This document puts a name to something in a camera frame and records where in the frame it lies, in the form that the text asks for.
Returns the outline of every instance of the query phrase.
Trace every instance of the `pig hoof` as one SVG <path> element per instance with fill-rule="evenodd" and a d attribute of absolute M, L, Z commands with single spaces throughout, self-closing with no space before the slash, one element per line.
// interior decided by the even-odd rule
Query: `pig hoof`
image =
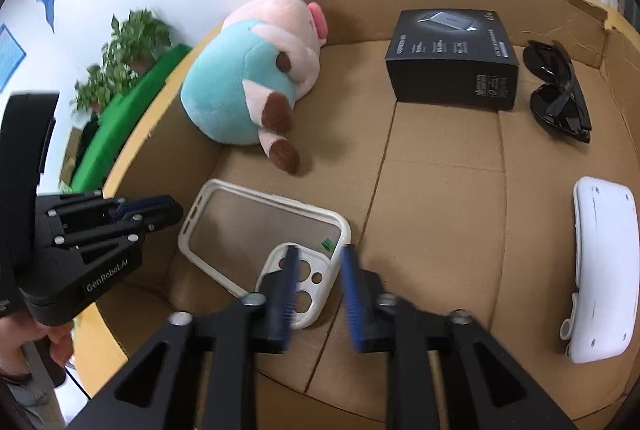
<path fill-rule="evenodd" d="M 269 149 L 269 159 L 280 170 L 295 174 L 300 166 L 300 155 L 287 139 L 278 139 Z"/>
<path fill-rule="evenodd" d="M 287 55 L 284 51 L 280 51 L 280 53 L 278 53 L 278 57 L 276 58 L 276 67 L 283 73 L 288 73 L 289 71 L 291 71 L 291 61 L 289 59 L 289 55 Z"/>
<path fill-rule="evenodd" d="M 274 91 L 262 110 L 262 126 L 276 134 L 286 134 L 293 128 L 293 110 L 282 93 Z"/>

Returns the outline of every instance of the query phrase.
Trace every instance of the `stuffed pig toy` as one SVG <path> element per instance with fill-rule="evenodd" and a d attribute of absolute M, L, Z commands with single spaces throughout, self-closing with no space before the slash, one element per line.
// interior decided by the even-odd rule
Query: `stuffed pig toy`
<path fill-rule="evenodd" d="M 286 138 L 293 106 L 316 83 L 327 25 L 317 3 L 255 0 L 232 12 L 184 80 L 180 99 L 200 130 L 230 145 L 260 143 L 280 169 L 295 173 Z"/>

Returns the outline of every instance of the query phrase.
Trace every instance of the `black sunglasses lens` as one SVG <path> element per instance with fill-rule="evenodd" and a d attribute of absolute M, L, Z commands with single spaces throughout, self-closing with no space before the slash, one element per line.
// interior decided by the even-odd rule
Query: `black sunglasses lens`
<path fill-rule="evenodd" d="M 522 53 L 524 65 L 540 80 L 547 83 L 566 83 L 571 71 L 557 48 L 533 44 Z"/>
<path fill-rule="evenodd" d="M 560 88 L 553 84 L 542 85 L 533 91 L 529 100 L 529 105 L 536 121 L 548 131 L 568 134 L 580 141 L 588 143 L 589 133 L 580 127 L 578 107 L 575 105 L 573 99 L 566 103 L 562 108 L 562 113 L 557 117 L 552 118 L 546 113 L 549 105 L 551 105 L 561 94 L 562 91 Z"/>

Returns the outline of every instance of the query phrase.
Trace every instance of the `sunglasses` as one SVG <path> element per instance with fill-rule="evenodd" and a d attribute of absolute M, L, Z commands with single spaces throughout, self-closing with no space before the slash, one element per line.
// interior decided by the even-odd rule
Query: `sunglasses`
<path fill-rule="evenodd" d="M 522 57 L 527 69 L 545 82 L 529 100 L 536 121 L 547 131 L 589 143 L 591 119 L 587 103 L 564 46 L 557 41 L 549 45 L 529 40 Z"/>

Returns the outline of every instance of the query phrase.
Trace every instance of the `poster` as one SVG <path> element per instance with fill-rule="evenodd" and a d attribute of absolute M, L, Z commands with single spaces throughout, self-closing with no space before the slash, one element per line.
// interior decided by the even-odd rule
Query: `poster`
<path fill-rule="evenodd" d="M 0 24 L 0 92 L 26 56 L 4 24 Z"/>

